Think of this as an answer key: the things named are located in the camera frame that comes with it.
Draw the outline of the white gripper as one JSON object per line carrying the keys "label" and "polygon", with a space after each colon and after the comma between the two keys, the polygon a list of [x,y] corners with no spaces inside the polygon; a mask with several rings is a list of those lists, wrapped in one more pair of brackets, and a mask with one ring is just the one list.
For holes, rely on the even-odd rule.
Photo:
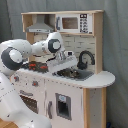
{"label": "white gripper", "polygon": [[55,73],[57,71],[75,66],[77,64],[77,58],[73,51],[58,52],[54,58],[46,61],[48,71]]}

